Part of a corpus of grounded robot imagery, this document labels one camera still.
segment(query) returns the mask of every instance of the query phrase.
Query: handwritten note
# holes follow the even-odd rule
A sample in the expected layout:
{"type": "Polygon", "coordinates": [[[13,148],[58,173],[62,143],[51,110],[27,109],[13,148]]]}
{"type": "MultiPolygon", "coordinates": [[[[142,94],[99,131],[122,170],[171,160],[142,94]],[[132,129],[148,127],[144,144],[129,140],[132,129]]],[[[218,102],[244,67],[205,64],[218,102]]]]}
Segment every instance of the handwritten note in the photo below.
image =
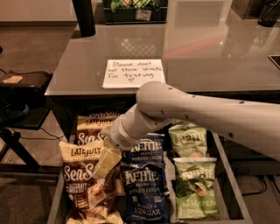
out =
{"type": "Polygon", "coordinates": [[[110,59],[104,88],[139,88],[148,81],[165,83],[161,59],[110,59]]]}

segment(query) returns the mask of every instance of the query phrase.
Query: black cup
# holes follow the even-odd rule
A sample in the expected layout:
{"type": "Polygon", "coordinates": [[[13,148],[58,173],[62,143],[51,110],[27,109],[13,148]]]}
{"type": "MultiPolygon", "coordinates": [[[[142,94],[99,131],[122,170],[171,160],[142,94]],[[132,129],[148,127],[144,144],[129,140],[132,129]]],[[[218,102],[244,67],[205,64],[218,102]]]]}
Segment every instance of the black cup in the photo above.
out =
{"type": "Polygon", "coordinates": [[[72,0],[82,37],[95,35],[95,18],[91,0],[72,0]]]}
{"type": "Polygon", "coordinates": [[[280,0],[267,0],[259,17],[258,24],[272,27],[280,16],[280,0]]]}

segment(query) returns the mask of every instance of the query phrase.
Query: robotic arm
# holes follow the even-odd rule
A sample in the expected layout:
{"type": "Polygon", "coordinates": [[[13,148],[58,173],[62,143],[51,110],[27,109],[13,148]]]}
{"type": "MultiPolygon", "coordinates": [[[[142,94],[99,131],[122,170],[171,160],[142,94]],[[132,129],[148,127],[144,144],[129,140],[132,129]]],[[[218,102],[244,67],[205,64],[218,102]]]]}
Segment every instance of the robotic arm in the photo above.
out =
{"type": "Polygon", "coordinates": [[[128,151],[171,118],[187,120],[280,161],[280,105],[186,94],[160,82],[136,93],[136,104],[112,124],[109,141],[128,151]]]}

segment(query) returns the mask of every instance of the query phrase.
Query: gray carpet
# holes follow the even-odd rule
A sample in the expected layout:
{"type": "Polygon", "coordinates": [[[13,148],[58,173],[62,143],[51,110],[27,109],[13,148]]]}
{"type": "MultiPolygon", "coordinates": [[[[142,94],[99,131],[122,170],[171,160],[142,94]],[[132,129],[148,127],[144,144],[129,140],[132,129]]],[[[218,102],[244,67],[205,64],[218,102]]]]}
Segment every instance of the gray carpet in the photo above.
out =
{"type": "MultiPolygon", "coordinates": [[[[73,32],[73,26],[0,27],[0,46],[3,47],[0,68],[6,72],[43,70],[53,73],[73,32]]],[[[43,128],[55,136],[62,135],[53,113],[47,117],[43,128]]],[[[22,136],[49,137],[43,130],[24,130],[22,136]]],[[[21,139],[21,142],[42,165],[61,165],[58,140],[21,139]]],[[[4,162],[22,163],[12,151],[9,151],[4,162]]],[[[0,223],[46,223],[53,201],[55,182],[55,178],[1,176],[0,223]]],[[[263,185],[256,177],[239,176],[237,182],[242,193],[263,189],[263,185]]],[[[280,186],[279,177],[276,177],[276,182],[280,186]]],[[[255,224],[275,224],[280,219],[280,194],[271,182],[267,180],[267,183],[266,192],[244,197],[255,224]]]]}

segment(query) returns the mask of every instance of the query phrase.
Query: black basket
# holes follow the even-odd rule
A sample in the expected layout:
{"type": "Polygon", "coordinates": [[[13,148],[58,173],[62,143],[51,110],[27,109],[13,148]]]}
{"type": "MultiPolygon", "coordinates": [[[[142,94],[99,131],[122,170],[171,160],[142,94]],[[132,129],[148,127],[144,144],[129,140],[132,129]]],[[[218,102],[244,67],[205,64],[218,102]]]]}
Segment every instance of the black basket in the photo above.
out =
{"type": "Polygon", "coordinates": [[[168,0],[102,0],[105,23],[164,24],[168,0]]]}

